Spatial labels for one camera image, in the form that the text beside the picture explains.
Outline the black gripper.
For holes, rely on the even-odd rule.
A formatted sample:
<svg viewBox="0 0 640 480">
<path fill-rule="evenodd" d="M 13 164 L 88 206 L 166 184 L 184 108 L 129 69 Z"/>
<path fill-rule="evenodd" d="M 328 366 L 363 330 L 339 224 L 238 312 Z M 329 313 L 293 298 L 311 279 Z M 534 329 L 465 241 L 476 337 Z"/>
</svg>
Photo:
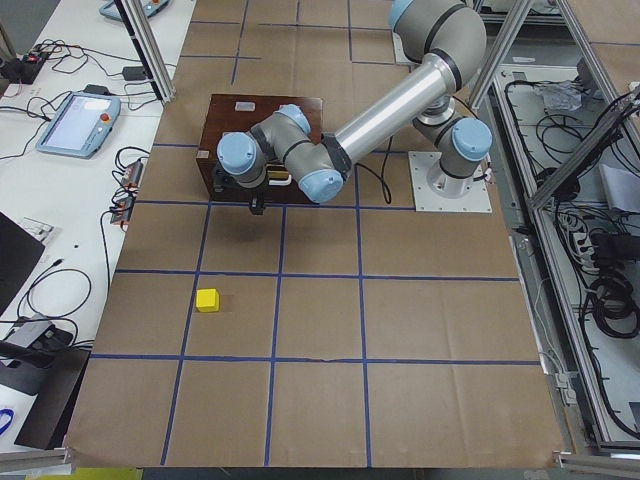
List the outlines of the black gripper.
<svg viewBox="0 0 640 480">
<path fill-rule="evenodd" d="M 212 169 L 212 199 L 219 202 L 247 201 L 252 215 L 264 214 L 265 205 L 265 181 L 257 185 L 247 187 L 241 185 L 234 177 L 221 167 Z"/>
</svg>

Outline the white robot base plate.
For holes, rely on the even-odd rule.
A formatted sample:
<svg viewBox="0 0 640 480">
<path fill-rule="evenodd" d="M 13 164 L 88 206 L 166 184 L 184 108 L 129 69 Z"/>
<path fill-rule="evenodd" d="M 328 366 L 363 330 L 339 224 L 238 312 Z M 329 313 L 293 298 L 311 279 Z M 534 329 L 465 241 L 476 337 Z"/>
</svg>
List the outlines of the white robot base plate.
<svg viewBox="0 0 640 480">
<path fill-rule="evenodd" d="M 484 180 L 475 181 L 482 173 L 476 164 L 466 179 L 456 179 L 441 168 L 441 153 L 410 151 L 409 171 L 415 210 L 419 213 L 491 214 L 492 206 Z"/>
</svg>

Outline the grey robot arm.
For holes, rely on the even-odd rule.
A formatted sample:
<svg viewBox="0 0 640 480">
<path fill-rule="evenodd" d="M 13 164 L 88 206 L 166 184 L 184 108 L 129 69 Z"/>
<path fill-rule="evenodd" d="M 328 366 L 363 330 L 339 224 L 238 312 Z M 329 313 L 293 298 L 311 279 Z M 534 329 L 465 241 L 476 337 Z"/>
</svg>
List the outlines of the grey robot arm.
<svg viewBox="0 0 640 480">
<path fill-rule="evenodd" d="M 309 137 L 302 110 L 286 104 L 246 132 L 230 132 L 218 142 L 223 171 L 250 192 L 268 184 L 267 165 L 285 167 L 313 203 L 333 199 L 354 166 L 406 124 L 436 148 L 439 163 L 427 174 L 430 188 L 459 198 L 489 153 L 492 134 L 481 120 L 460 115 L 454 95 L 477 72 L 486 48 L 480 15 L 462 1 L 395 1 L 389 25 L 417 68 L 382 98 L 319 143 Z"/>
</svg>

